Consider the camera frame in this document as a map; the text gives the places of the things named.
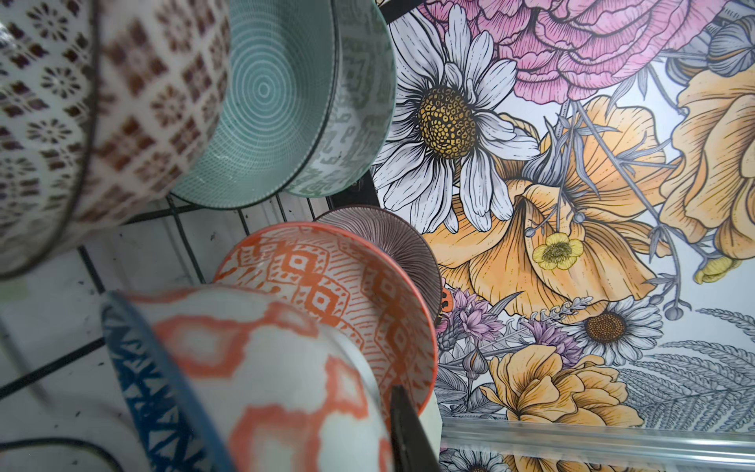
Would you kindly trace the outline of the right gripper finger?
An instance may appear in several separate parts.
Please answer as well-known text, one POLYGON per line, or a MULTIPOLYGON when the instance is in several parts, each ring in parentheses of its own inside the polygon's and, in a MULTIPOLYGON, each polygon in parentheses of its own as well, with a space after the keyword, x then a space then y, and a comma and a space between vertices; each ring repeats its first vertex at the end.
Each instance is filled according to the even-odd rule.
POLYGON ((440 472, 438 458, 402 385, 392 387, 389 412, 394 470, 440 472))

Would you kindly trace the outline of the pink striped bowl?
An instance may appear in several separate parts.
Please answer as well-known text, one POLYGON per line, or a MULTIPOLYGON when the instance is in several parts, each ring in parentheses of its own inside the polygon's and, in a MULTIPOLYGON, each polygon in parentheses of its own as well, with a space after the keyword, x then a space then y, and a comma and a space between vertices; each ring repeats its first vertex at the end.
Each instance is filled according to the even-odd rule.
POLYGON ((407 221, 377 206, 345 206, 322 214, 316 222, 347 230, 385 252, 419 289, 431 318, 442 304, 442 277, 425 239, 407 221))

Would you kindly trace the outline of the blue triangle pattern bowl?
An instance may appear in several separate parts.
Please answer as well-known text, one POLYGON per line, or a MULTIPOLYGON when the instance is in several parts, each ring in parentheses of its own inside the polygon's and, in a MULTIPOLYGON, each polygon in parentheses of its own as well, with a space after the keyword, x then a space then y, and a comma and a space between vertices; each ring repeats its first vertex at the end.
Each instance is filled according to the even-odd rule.
POLYGON ((367 361, 291 304, 220 285, 111 292, 101 322, 152 470, 393 470, 367 361))

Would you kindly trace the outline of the teal concentric pattern bowl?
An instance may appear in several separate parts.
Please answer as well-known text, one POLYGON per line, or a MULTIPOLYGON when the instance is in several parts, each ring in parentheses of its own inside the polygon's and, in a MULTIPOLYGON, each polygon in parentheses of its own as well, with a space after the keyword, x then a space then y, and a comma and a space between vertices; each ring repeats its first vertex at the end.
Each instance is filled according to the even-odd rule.
POLYGON ((322 135, 336 70, 330 1, 232 1, 230 78, 208 148, 173 188, 205 208, 244 208, 284 189, 322 135))

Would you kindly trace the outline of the green geometric pattern bowl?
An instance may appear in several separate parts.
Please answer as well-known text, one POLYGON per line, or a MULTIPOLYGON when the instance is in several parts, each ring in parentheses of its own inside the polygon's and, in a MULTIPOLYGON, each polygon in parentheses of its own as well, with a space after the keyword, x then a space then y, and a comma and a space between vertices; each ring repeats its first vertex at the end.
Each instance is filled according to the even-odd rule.
POLYGON ((337 80, 330 115, 314 155, 285 188, 324 198, 370 169, 392 121, 396 66, 387 23, 373 1, 336 1, 337 80))

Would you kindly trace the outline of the brown diamond pattern bowl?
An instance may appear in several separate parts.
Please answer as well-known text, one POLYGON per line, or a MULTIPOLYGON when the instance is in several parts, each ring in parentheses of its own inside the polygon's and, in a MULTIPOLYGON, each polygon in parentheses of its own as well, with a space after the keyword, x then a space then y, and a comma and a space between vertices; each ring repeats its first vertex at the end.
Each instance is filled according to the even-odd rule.
POLYGON ((1 275, 121 224, 204 153, 230 79, 225 1, 1 5, 1 275))

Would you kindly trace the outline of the orange red pattern bowl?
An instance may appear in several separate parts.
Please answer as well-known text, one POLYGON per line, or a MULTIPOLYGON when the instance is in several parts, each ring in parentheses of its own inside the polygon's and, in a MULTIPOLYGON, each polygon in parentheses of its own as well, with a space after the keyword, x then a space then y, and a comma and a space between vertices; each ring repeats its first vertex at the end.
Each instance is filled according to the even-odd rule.
POLYGON ((372 369, 383 404, 402 385, 418 413, 431 402, 438 342, 419 289, 376 245, 320 222, 287 222, 238 243, 214 282, 275 294, 344 334, 372 369))

